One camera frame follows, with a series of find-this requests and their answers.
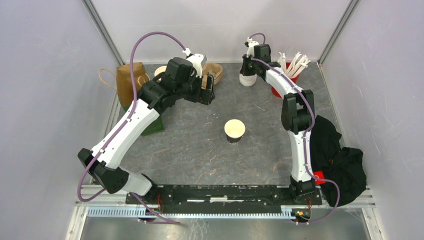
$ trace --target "black cloth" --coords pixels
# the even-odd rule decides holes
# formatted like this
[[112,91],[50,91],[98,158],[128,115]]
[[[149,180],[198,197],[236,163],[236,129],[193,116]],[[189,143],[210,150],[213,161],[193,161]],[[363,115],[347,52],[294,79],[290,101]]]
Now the black cloth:
[[[362,167],[363,152],[356,148],[340,149],[342,137],[334,125],[322,116],[317,116],[310,136],[310,161],[312,170],[322,171],[324,177],[337,183],[340,201],[337,206],[353,202],[366,189],[367,176]],[[326,182],[322,192],[330,206],[337,200],[336,186]]]
[[310,158],[314,172],[330,169],[330,160],[340,152],[342,135],[328,119],[318,115],[310,133]]

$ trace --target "white wall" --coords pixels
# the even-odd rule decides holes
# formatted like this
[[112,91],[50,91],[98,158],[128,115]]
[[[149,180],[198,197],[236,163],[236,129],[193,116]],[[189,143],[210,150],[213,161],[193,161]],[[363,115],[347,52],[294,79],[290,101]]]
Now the white wall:
[[361,1],[323,64],[390,240],[424,234],[423,10],[424,1]]
[[[144,34],[174,35],[192,52],[209,61],[242,61],[246,38],[263,32],[273,56],[298,51],[317,60],[343,15],[349,0],[93,0],[124,61]],[[164,36],[146,39],[137,61],[166,63],[181,56],[181,48]]]
[[64,239],[77,153],[101,139],[114,96],[97,70],[116,63],[80,0],[0,9],[0,239]]

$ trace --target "concrete floor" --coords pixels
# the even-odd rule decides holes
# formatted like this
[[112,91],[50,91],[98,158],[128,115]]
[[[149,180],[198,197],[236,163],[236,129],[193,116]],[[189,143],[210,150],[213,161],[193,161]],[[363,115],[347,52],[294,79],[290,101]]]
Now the concrete floor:
[[[281,124],[281,98],[258,78],[251,87],[239,83],[241,63],[223,63],[211,105],[179,100],[162,120],[165,131],[139,137],[121,165],[148,175],[157,184],[289,184],[291,145]],[[153,76],[160,65],[147,65]],[[300,75],[298,85],[314,93],[315,113],[336,125],[329,93],[316,63]],[[224,124],[239,119],[246,133],[229,144]]]

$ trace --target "purple cable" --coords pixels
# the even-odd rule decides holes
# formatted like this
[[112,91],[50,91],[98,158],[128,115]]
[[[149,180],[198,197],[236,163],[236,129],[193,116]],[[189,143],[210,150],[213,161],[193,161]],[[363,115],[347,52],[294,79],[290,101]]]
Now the purple cable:
[[314,116],[314,112],[312,112],[312,107],[311,105],[309,105],[309,102],[306,100],[306,97],[302,94],[302,92],[296,87],[296,85],[292,82],[292,80],[290,80],[290,78],[286,77],[282,72],[278,71],[277,69],[273,68],[272,66],[270,66],[269,64],[267,64],[266,62],[257,59],[257,58],[252,58],[253,61],[257,61],[260,62],[261,64],[265,65],[267,68],[269,68],[270,70],[276,72],[277,74],[279,74],[298,94],[299,96],[302,98],[303,102],[306,105],[307,110],[309,111],[309,114],[312,118],[312,124],[303,132],[303,153],[304,153],[304,163],[305,163],[305,167],[306,167],[306,171],[307,173],[314,179],[314,180],[318,180],[318,181],[324,181],[324,182],[328,182],[331,183],[335,186],[335,188],[337,189],[337,200],[335,201],[335,205],[333,207],[333,209],[330,211],[329,214],[317,219],[317,220],[313,220],[310,222],[299,222],[299,224],[301,225],[308,225],[308,224],[312,224],[312,223],[317,223],[320,222],[322,220],[327,219],[328,217],[330,217],[334,211],[336,210],[337,206],[339,205],[339,201],[340,201],[340,189],[339,186],[337,185],[336,182],[334,182],[333,180],[330,179],[321,179],[318,178],[316,176],[314,176],[308,168],[308,151],[307,151],[307,142],[306,142],[306,133],[309,132],[310,130],[312,130],[312,128],[315,125],[315,116]]
[[167,219],[167,218],[165,218],[165,217],[163,217],[163,216],[161,216],[161,215],[159,215],[157,212],[155,212],[155,211],[153,211],[150,207],[148,207],[144,202],[143,202],[143,200],[137,195],[137,194],[135,194],[134,192],[131,192],[131,194],[149,211],[149,212],[151,212],[153,215],[155,215],[156,217],[158,217],[158,218],[160,218],[160,219],[162,219],[163,221],[145,221],[144,223],[146,223],[146,224],[175,224],[175,225],[177,225],[177,224],[180,224],[180,222],[179,221],[173,221],[173,220],[170,220],[170,219]]
[[[136,80],[134,78],[134,72],[133,72],[133,61],[134,61],[134,55],[136,53],[136,49],[139,46],[139,44],[147,37],[152,36],[152,35],[165,35],[167,37],[170,37],[171,39],[173,39],[176,43],[178,43],[183,50],[186,50],[186,47],[184,47],[184,45],[178,40],[176,39],[174,36],[170,35],[169,33],[166,32],[162,32],[162,31],[153,31],[150,33],[147,33],[146,35],[142,36],[134,45],[134,47],[132,48],[132,52],[131,52],[131,57],[129,59],[129,69],[130,69],[130,74],[131,74],[131,81],[132,81],[132,93],[133,93],[133,97],[134,97],[134,101],[132,104],[132,108],[131,111],[129,112],[128,118],[130,119],[133,114],[134,111],[136,110],[136,106],[137,106],[137,88],[136,88]],[[110,138],[104,143],[104,145],[101,147],[102,150],[104,150],[110,143],[111,141],[116,137],[116,135],[125,127],[125,125],[128,123],[128,121],[124,121],[119,127],[118,129],[110,136]],[[98,195],[100,195],[102,192],[105,191],[105,189],[100,190],[99,192],[97,192],[96,194],[94,194],[93,196],[91,196],[90,198],[83,198],[83,196],[81,195],[81,188],[83,186],[83,181],[84,178],[86,177],[87,173],[89,172],[89,169],[93,166],[94,162],[100,157],[102,153],[98,152],[93,159],[90,161],[90,163],[87,165],[87,167],[84,170],[84,174],[81,176],[81,179],[79,179],[79,183],[78,183],[78,189],[76,191],[76,194],[78,196],[78,199],[81,202],[89,202],[91,200],[93,200],[94,198],[96,198]]]
[[249,38],[251,39],[252,37],[254,37],[256,35],[262,35],[262,37],[263,37],[263,43],[262,44],[265,44],[265,34],[263,34],[262,32],[253,33],[252,35],[250,35]]

